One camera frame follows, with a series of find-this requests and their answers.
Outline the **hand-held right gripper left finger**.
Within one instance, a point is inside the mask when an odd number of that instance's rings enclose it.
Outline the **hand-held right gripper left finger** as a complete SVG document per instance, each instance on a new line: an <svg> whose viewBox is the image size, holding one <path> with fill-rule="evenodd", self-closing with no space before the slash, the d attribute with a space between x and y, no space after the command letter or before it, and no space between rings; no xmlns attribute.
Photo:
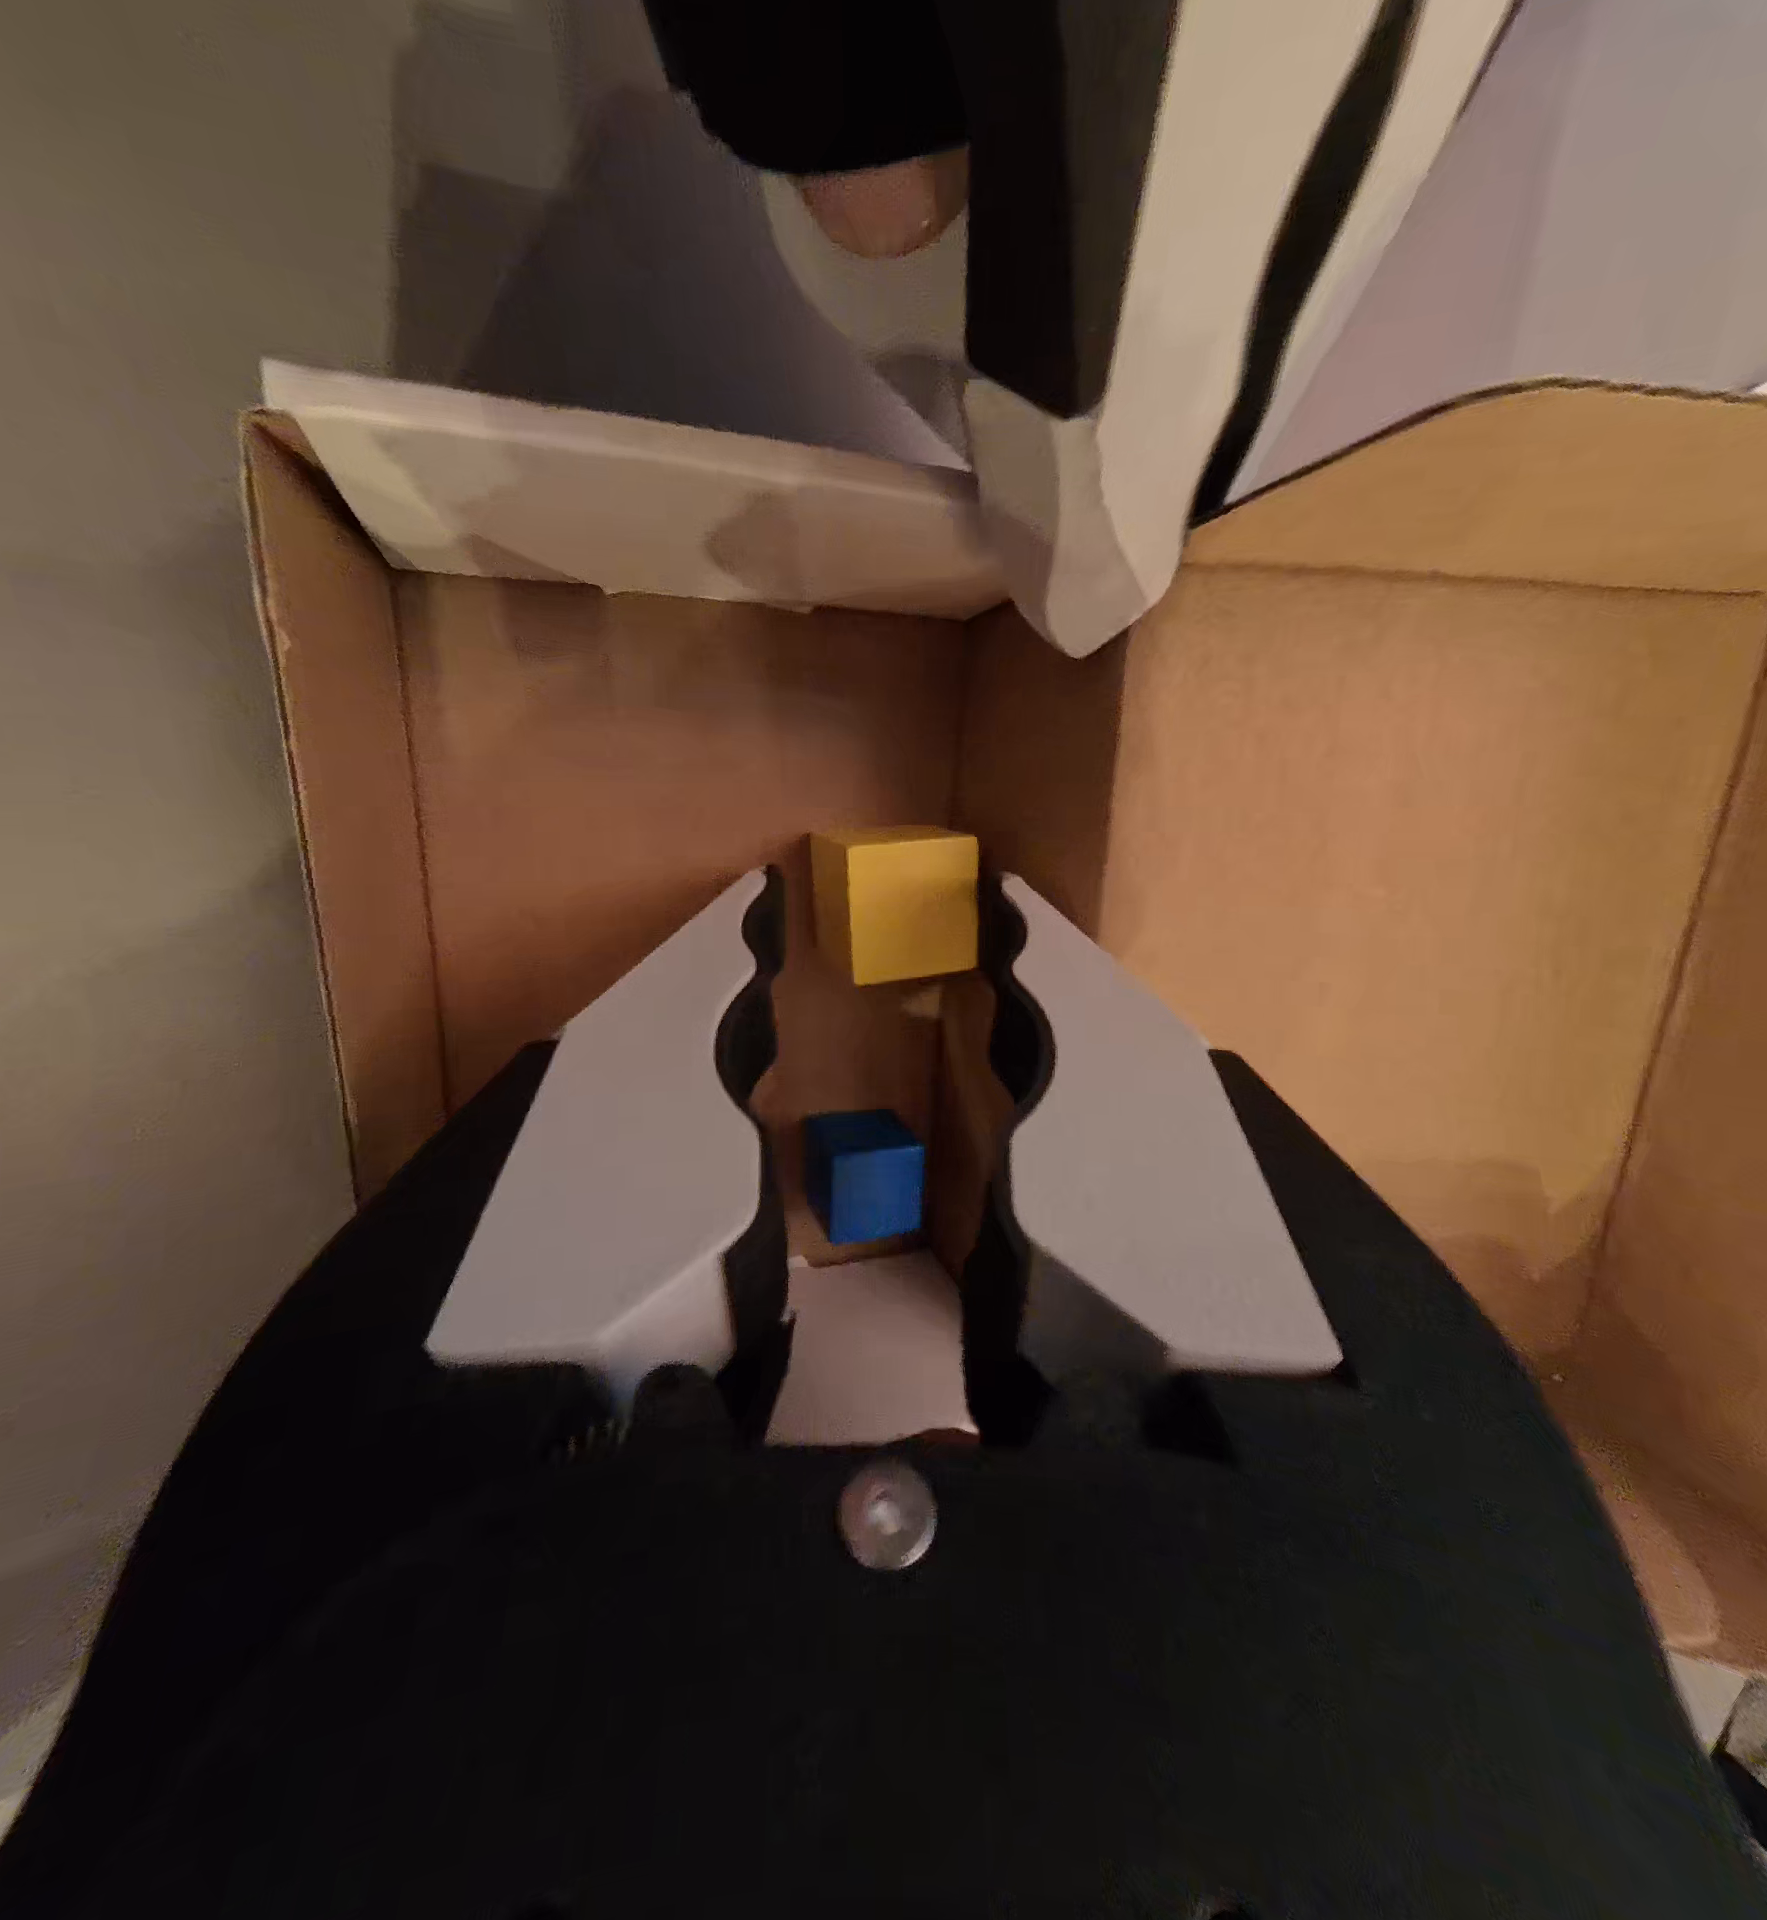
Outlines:
<svg viewBox="0 0 1767 1920"><path fill-rule="evenodd" d="M565 1020L426 1355L568 1363L629 1411L705 1372L760 1443L793 1353L775 1148L752 1098L777 1058L786 882L744 873Z"/></svg>

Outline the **person's left hand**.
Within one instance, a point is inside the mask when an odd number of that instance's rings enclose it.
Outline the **person's left hand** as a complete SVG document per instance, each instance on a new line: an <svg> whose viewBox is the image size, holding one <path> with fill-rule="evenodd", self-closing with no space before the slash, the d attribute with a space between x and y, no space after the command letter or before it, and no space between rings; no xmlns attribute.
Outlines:
<svg viewBox="0 0 1767 1920"><path fill-rule="evenodd" d="M830 244L858 260L932 246L967 213L968 150L793 178L799 205Z"/></svg>

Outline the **white cardboard box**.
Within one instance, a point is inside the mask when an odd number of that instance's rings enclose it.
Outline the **white cardboard box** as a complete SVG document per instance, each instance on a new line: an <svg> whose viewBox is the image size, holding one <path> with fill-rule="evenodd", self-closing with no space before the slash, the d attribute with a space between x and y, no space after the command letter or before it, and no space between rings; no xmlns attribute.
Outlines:
<svg viewBox="0 0 1767 1920"><path fill-rule="evenodd" d="M1767 398L1459 402L1087 660L957 469L267 361L244 473L359 1195L769 864L788 1181L830 1101L975 1148L804 857L973 833L1552 1381L1667 1643L1767 1675Z"/></svg>

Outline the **yellow wooden cube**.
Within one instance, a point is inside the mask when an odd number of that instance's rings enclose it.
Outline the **yellow wooden cube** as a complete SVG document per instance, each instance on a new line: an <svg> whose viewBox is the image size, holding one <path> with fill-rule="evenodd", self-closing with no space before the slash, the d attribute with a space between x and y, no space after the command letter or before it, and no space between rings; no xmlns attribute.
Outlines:
<svg viewBox="0 0 1767 1920"><path fill-rule="evenodd" d="M809 866L819 945L854 987L975 970L975 835L928 827L817 832Z"/></svg>

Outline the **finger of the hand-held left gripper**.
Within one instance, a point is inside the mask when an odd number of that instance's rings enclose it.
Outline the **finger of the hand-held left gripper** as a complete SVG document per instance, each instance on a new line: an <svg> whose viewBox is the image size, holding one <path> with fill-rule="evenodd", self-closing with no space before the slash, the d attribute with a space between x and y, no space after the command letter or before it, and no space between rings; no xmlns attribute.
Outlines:
<svg viewBox="0 0 1767 1920"><path fill-rule="evenodd" d="M1303 399L1514 12L1509 3L1374 4L1360 50L1316 117L1254 282L1235 385L1197 482L1193 526L1232 504L1252 459Z"/></svg>
<svg viewBox="0 0 1767 1920"><path fill-rule="evenodd" d="M1367 171L1367 6L967 4L967 444L1069 659L1227 496Z"/></svg>

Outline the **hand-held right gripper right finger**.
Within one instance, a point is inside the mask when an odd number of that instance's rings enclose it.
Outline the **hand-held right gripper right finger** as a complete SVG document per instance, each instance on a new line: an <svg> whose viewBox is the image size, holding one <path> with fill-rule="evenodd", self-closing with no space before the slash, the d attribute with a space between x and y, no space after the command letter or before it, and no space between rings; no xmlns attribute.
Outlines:
<svg viewBox="0 0 1767 1920"><path fill-rule="evenodd" d="M1037 889L982 896L991 1124L962 1290L971 1419L1023 1447L1081 1381L1155 1425L1175 1381L1343 1355L1197 1031Z"/></svg>

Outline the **small blue wooden cube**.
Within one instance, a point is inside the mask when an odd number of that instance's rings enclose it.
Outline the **small blue wooden cube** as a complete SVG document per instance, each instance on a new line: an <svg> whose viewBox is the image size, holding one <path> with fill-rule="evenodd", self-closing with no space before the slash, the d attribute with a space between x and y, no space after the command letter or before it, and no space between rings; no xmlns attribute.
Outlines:
<svg viewBox="0 0 1767 1920"><path fill-rule="evenodd" d="M924 1146L894 1110L811 1114L801 1154L807 1201L830 1249L919 1234Z"/></svg>

